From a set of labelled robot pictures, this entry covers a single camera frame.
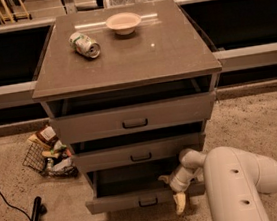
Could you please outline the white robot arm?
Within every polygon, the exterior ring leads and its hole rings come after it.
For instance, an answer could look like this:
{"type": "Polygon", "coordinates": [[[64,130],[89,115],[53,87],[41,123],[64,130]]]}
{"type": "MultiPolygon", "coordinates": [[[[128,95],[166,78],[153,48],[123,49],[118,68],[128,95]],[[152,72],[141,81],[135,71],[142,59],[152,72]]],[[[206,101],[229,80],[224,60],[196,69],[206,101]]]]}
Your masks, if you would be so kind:
{"type": "Polygon", "coordinates": [[[185,210],[185,191],[202,174],[212,221],[270,221],[260,195],[277,192],[276,160],[223,146],[207,154],[184,149],[179,161],[159,177],[174,191],[178,214],[185,210]]]}

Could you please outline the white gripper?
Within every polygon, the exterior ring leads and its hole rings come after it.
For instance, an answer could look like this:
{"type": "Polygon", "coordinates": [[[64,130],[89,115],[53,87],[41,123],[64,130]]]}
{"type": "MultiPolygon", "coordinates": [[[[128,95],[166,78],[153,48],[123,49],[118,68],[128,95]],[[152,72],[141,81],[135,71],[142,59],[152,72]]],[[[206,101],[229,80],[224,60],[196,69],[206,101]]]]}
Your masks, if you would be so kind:
{"type": "Polygon", "coordinates": [[[160,175],[158,177],[158,180],[165,182],[167,185],[170,184],[171,189],[176,193],[173,199],[177,215],[182,215],[185,210],[187,198],[184,192],[190,186],[193,177],[193,170],[183,165],[179,165],[171,175],[160,175]]]}

